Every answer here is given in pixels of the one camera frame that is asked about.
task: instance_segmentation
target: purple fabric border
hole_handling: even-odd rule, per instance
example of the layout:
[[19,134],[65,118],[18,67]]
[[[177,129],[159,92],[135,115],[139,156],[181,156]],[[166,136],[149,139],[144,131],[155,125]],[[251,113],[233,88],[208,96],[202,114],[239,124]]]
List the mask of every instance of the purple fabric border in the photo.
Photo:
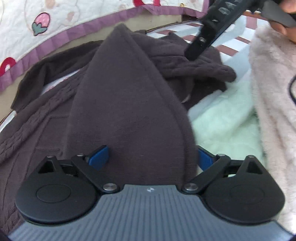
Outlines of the purple fabric border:
[[45,40],[27,55],[25,55],[22,59],[20,59],[12,68],[6,71],[4,75],[0,77],[0,92],[4,91],[15,81],[17,77],[21,76],[32,65],[64,44],[82,36],[95,33],[104,27],[133,18],[141,14],[144,9],[148,10],[153,15],[189,15],[200,18],[206,13],[208,6],[209,1],[204,0],[202,12],[198,12],[185,7],[143,5],[100,17],[64,30],[50,39]]

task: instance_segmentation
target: beige surface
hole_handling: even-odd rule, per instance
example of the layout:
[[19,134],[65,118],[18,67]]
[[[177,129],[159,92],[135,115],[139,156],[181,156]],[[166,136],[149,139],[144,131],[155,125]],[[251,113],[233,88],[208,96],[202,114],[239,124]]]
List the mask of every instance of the beige surface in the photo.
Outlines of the beige surface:
[[[147,10],[143,11],[143,13],[135,18],[131,18],[127,21],[125,21],[125,25],[131,29],[132,31],[140,30],[140,29],[152,29],[155,27],[159,27],[162,25],[175,23],[175,22],[181,22],[181,16],[180,15],[152,15]],[[101,29],[100,31],[89,34],[87,36],[81,37],[79,39],[73,40],[70,43],[65,44],[61,48],[57,49],[56,51],[52,52],[50,55],[54,53],[58,53],[61,51],[64,51],[68,48],[72,48],[75,46],[78,46],[80,44],[89,42],[89,41],[95,41],[95,40],[101,40],[105,39],[109,33],[113,30],[113,28],[116,26],[110,26]],[[15,82],[10,85],[4,92],[0,94],[0,121],[6,117],[7,114],[11,111],[10,106],[13,102],[13,99],[15,97],[17,87],[22,80],[24,75],[18,77]]]

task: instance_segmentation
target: white logo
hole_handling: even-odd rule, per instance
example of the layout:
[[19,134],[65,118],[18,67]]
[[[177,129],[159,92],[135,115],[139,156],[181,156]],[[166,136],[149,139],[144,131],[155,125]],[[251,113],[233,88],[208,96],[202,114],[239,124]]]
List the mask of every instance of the white logo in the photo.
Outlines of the white logo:
[[151,193],[151,192],[154,192],[155,189],[153,187],[150,187],[150,188],[147,188],[147,191]]

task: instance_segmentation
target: pink strawberry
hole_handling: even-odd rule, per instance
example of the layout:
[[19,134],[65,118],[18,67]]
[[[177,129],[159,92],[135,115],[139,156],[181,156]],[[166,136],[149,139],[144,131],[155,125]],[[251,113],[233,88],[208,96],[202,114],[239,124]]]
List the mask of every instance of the pink strawberry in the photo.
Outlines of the pink strawberry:
[[48,27],[50,22],[50,15],[46,12],[40,13],[34,20],[34,22],[38,25],[41,23],[41,27]]

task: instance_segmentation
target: brown fabric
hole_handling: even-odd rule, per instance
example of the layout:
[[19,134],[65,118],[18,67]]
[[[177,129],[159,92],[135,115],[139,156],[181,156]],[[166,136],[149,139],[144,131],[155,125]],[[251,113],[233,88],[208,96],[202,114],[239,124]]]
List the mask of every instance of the brown fabric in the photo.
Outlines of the brown fabric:
[[[0,134],[4,233],[21,224],[14,205],[17,189],[46,155],[64,159],[107,145],[110,159],[100,172],[121,187],[180,187],[195,176],[195,143],[180,100],[197,80],[233,81],[235,73],[206,57],[189,62],[183,42],[168,39],[120,25],[102,44],[69,49],[26,74],[13,104],[18,114]],[[44,84],[77,68],[77,74],[38,97]],[[170,79],[184,91],[170,88]]]

